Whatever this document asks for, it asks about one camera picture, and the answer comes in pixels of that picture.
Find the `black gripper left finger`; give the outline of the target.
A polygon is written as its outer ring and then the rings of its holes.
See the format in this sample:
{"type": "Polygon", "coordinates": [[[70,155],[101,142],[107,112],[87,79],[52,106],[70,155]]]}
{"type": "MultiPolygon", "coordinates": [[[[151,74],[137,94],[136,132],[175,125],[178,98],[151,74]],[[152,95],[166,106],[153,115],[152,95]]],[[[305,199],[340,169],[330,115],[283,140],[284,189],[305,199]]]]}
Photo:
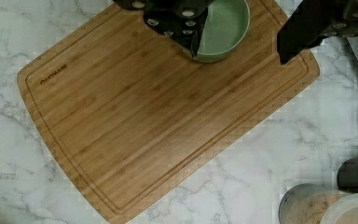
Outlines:
{"type": "Polygon", "coordinates": [[[113,0],[125,10],[142,11],[144,23],[198,57],[208,7],[214,0],[113,0]]]}

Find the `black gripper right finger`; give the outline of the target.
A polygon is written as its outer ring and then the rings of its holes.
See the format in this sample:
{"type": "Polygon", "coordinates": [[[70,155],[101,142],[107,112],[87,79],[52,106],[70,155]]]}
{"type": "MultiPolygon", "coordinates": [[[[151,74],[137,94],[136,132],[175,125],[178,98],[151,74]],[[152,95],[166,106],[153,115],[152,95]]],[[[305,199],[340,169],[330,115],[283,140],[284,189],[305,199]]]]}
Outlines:
{"type": "Polygon", "coordinates": [[[358,36],[358,0],[303,0],[277,34],[281,64],[331,36],[358,36]]]}

